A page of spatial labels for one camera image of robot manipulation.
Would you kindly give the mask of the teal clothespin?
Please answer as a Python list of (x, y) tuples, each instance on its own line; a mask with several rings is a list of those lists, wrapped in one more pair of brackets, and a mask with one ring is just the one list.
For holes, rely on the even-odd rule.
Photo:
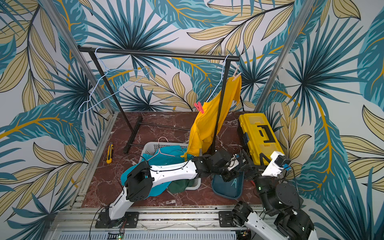
[(233, 187), (234, 189), (237, 189), (238, 187), (238, 178), (235, 178), (232, 183), (231, 183), (231, 187)]

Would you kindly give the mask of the dark green t-shirt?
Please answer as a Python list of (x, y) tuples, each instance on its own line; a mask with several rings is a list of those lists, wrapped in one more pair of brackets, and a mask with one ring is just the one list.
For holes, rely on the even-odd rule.
[(177, 180), (172, 181), (168, 186), (168, 192), (171, 194), (182, 193), (186, 190), (186, 188), (194, 185), (194, 180)]

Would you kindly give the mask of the turquoise printed t-shirt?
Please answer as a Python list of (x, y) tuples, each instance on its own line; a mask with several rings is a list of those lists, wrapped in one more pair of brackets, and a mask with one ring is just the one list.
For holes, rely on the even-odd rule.
[[(153, 158), (152, 160), (148, 161), (148, 159), (153, 154), (142, 154), (142, 157), (144, 160), (148, 161), (150, 165), (156, 165), (156, 166), (165, 166), (165, 165), (173, 165), (173, 164), (179, 164), (183, 163), (185, 161), (185, 158), (183, 155), (187, 152), (187, 149), (182, 148), (181, 146), (175, 145), (178, 147), (178, 150), (173, 152), (175, 155), (174, 158), (163, 156), (163, 155), (157, 155), (156, 158)], [(166, 182), (161, 185), (155, 186), (152, 188), (152, 190), (149, 193), (150, 197), (156, 197), (161, 195), (165, 190), (168, 190), (168, 186), (171, 182)]]

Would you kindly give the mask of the light blue wire hanger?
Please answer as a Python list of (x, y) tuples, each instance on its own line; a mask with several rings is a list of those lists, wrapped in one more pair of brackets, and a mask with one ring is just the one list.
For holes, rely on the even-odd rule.
[[(133, 55), (138, 55), (138, 56), (141, 56), (142, 55), (142, 52), (141, 51), (134, 51), (134, 50), (121, 50), (121, 51), (118, 51), (118, 50), (114, 50), (114, 49), (105, 49), (105, 48), (101, 48), (101, 47), (98, 47), (98, 48), (91, 48), (91, 47), (81, 47), (81, 46), (78, 46), (78, 50), (82, 53), (88, 53), (90, 55), (90, 57), (92, 58), (94, 64), (96, 65), (99, 73), (100, 73), (100, 78), (97, 80), (96, 82), (96, 86), (93, 88), (93, 90), (91, 91), (90, 95), (89, 95), (89, 99), (84, 101), (80, 106), (79, 106), (79, 113), (80, 114), (85, 114), (87, 113), (88, 111), (92, 110), (93, 108), (95, 108), (96, 106), (100, 105), (103, 101), (105, 100), (108, 100), (109, 98), (113, 98), (118, 109), (120, 110), (120, 112), (125, 115), (125, 112), (122, 108), (122, 106), (120, 105), (120, 102), (119, 100), (117, 99), (116, 97), (116, 94), (120, 93), (121, 90), (118, 90), (117, 92), (114, 92), (108, 79), (107, 79), (107, 75), (108, 73), (113, 73), (113, 72), (116, 72), (117, 70), (119, 70), (120, 68), (117, 68), (117, 69), (114, 69), (114, 70), (111, 70), (109, 68), (107, 68), (107, 66), (105, 65), (105, 63), (98, 57), (97, 53), (98, 51), (100, 53), (104, 53), (104, 54), (118, 54), (118, 55), (127, 55), (127, 56), (133, 56)], [(82, 109), (83, 105), (84, 104), (87, 104), (87, 103), (90, 103), (92, 101), (92, 95), (94, 94), (95, 90), (99, 87), (99, 82), (100, 80), (103, 80), (105, 86), (107, 87), (107, 89), (109, 90), (110, 92), (110, 95), (105, 97), (104, 99), (100, 100), (99, 102), (97, 102), (95, 105), (92, 105), (91, 107), (89, 107), (88, 109)]]

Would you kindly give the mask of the pink wire hanger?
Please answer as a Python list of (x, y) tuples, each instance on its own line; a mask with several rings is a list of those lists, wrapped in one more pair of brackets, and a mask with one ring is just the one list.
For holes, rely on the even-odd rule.
[(167, 143), (169, 143), (168, 139), (166, 137), (159, 137), (158, 142), (157, 142), (157, 151), (154, 152), (154, 154), (148, 159), (148, 161), (152, 160), (153, 158), (156, 158), (157, 155), (163, 155), (163, 156), (168, 156), (174, 158), (175, 155), (173, 152), (178, 150), (177, 146), (165, 146), (165, 147), (160, 147), (160, 139), (165, 139)]

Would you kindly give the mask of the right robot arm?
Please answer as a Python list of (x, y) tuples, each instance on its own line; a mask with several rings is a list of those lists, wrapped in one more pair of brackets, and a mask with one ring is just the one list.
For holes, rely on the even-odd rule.
[(239, 201), (231, 214), (231, 225), (247, 227), (265, 240), (317, 240), (318, 235), (310, 216), (302, 209), (303, 199), (298, 190), (284, 179), (263, 176), (266, 166), (236, 168), (255, 183), (255, 190), (266, 215), (276, 216), (275, 228), (269, 226), (250, 205)]

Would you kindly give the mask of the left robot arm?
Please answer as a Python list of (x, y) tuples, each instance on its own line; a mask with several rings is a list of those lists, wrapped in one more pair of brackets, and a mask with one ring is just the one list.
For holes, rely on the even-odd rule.
[(213, 155), (194, 157), (184, 163), (156, 166), (148, 161), (140, 162), (128, 173), (123, 189), (114, 202), (101, 211), (95, 224), (97, 229), (118, 229), (129, 219), (138, 217), (128, 209), (135, 203), (147, 199), (154, 187), (177, 180), (194, 180), (219, 175), (225, 182), (236, 178), (237, 167), (242, 163), (242, 154), (231, 155), (224, 149)]

